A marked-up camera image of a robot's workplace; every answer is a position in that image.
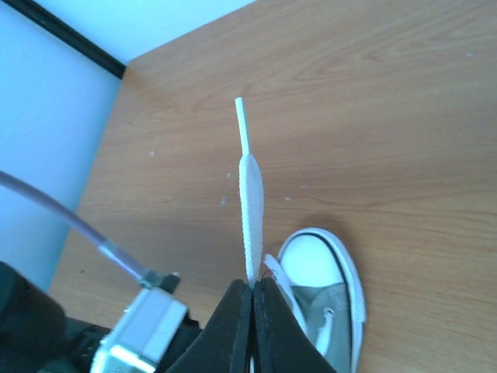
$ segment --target wall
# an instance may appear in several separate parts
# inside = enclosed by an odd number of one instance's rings
[[[36,0],[125,64],[252,1]]]
[[[0,169],[76,209],[120,80],[4,2],[0,46]],[[0,260],[43,289],[67,232],[0,187]]]

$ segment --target gray cable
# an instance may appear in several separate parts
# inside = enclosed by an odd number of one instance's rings
[[[29,185],[28,183],[24,183],[22,180],[19,180],[8,173],[4,173],[3,171],[0,171],[0,185],[10,189],[12,192],[28,198],[42,207],[45,207],[48,211],[51,211],[59,218],[62,218],[62,220],[68,223],[69,226],[76,229],[91,243],[97,246],[99,251],[104,256],[112,260],[119,267],[128,272],[128,274],[136,278],[141,284],[145,281],[145,285],[147,285],[146,277],[151,272],[150,270],[136,261],[129,253],[122,250],[114,242],[104,237],[71,210],[57,202],[54,198],[45,194],[41,190],[38,190],[34,186]]]
[[[58,203],[54,198],[45,194],[41,190],[38,190],[34,186],[30,186],[28,183],[24,183],[22,180],[15,178],[0,171],[0,185],[3,185],[12,192],[21,194],[22,196],[30,199],[31,201],[45,207],[48,211],[53,212],[58,217],[62,218],[67,222],[72,228],[80,232],[84,237],[86,237],[95,246],[102,245],[107,239],[100,234],[91,225],[83,221],[79,216],[73,213],[68,208],[64,207],[62,204]]]

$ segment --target white shoelace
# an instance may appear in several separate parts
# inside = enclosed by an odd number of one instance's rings
[[[262,258],[262,222],[264,214],[264,188],[262,185],[262,176],[259,165],[251,154],[249,129],[245,119],[245,110],[243,99],[238,97],[235,100],[236,113],[238,117],[238,126],[240,130],[240,139],[242,142],[242,157],[238,166],[239,183],[240,183],[240,202],[242,206],[242,233],[243,244],[245,247],[245,270],[247,280],[253,289],[259,276],[259,268]],[[286,296],[290,299],[292,313],[301,327],[305,336],[308,336],[308,326],[302,313],[301,307],[295,299],[291,290],[292,283],[280,266],[278,261],[271,255],[267,255],[265,264],[273,272],[275,281],[283,289]],[[331,309],[326,309],[325,323],[318,330],[318,338],[315,347],[321,355],[328,350],[331,341],[331,329],[333,322],[333,313]],[[253,369],[253,360],[251,359],[251,369]]]
[[[297,299],[295,299],[294,292],[291,288],[292,286],[295,286],[295,283],[288,277],[285,270],[273,256],[267,254],[264,259],[264,264],[271,270],[271,272],[273,272],[274,280],[278,283],[280,289],[283,290],[288,299],[290,299],[292,313],[294,314],[294,317],[305,336],[308,337],[308,325],[305,321],[302,309],[298,305]],[[316,339],[315,348],[321,355],[324,356],[328,351],[329,344],[332,341],[333,310],[331,308],[325,308],[323,310],[323,316],[325,317],[325,322],[323,326],[318,329],[318,337]]]

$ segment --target sneaker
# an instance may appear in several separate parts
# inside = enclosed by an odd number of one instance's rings
[[[356,373],[363,346],[366,304],[346,247],[330,232],[306,228],[290,236],[273,272],[302,331],[337,373]]]

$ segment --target wooden table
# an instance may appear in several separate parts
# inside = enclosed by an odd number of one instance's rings
[[[130,64],[79,213],[206,322],[244,277],[234,98],[266,190],[265,249],[349,247],[363,372],[497,371],[497,3],[260,1]],[[71,234],[52,295],[111,326],[132,280]]]

